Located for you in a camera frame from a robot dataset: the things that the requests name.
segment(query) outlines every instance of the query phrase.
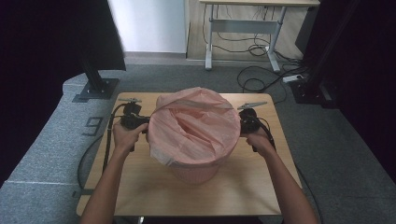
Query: hand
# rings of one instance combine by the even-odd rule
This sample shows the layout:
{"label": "hand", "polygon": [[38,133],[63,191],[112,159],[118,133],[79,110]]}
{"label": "hand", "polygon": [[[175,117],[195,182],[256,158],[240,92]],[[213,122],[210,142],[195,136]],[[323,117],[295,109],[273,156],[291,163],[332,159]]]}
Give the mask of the hand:
{"label": "hand", "polygon": [[118,121],[113,125],[114,134],[114,152],[118,152],[123,156],[128,156],[131,148],[139,139],[139,134],[148,128],[148,124],[144,123],[134,130],[124,128]]}
{"label": "hand", "polygon": [[275,152],[275,149],[271,145],[268,135],[263,128],[260,128],[255,133],[243,134],[241,137],[246,137],[247,143],[250,146],[257,148],[257,152],[264,158],[268,152]]}

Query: table leg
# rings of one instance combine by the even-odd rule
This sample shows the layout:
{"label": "table leg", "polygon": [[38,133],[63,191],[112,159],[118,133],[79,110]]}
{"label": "table leg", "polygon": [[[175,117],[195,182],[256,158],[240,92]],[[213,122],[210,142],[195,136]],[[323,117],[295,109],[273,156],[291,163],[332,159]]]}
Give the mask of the table leg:
{"label": "table leg", "polygon": [[212,69],[212,22],[213,22],[213,8],[215,5],[211,5],[210,18],[209,18],[209,40],[206,44],[206,58],[205,58],[205,69]]}
{"label": "table leg", "polygon": [[267,55],[270,60],[270,63],[273,66],[274,72],[276,72],[276,73],[280,72],[280,69],[279,69],[279,65],[277,64],[277,61],[276,61],[274,49],[275,49],[275,44],[276,44],[277,38],[279,37],[280,28],[282,28],[283,19],[285,18],[285,14],[286,14],[286,7],[282,7],[282,10],[280,11],[280,17],[277,20],[274,37],[271,40],[270,46],[265,47],[265,49],[267,50]]}

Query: wall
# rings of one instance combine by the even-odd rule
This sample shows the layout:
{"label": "wall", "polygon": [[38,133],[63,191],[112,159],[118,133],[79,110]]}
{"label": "wall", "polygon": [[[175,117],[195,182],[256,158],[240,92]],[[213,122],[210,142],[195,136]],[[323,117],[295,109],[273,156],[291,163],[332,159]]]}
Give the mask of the wall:
{"label": "wall", "polygon": [[187,52],[188,0],[108,0],[108,3],[124,51]]}

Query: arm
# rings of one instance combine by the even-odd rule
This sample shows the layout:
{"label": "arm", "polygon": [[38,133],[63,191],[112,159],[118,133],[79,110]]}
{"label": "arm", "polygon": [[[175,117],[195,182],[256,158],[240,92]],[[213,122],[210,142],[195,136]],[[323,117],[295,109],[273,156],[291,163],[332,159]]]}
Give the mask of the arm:
{"label": "arm", "polygon": [[146,130],[147,127],[146,123],[135,130],[127,131],[119,122],[114,124],[115,148],[113,155],[96,185],[93,195],[85,206],[80,223],[112,223],[123,164],[130,149],[138,140],[139,134]]}
{"label": "arm", "polygon": [[247,143],[256,147],[267,163],[285,223],[318,223],[310,203],[271,146],[264,130],[248,134]]}

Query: black curtain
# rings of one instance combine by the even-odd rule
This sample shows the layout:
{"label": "black curtain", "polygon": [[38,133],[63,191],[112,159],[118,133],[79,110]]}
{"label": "black curtain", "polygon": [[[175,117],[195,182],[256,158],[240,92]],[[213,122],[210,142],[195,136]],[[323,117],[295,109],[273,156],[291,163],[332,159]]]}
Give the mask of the black curtain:
{"label": "black curtain", "polygon": [[[387,0],[324,0],[304,58],[336,105],[396,182],[396,3]],[[351,13],[328,56],[340,18]]]}
{"label": "black curtain", "polygon": [[63,95],[84,73],[77,52],[97,70],[125,70],[107,0],[0,3],[1,179],[35,141]]}

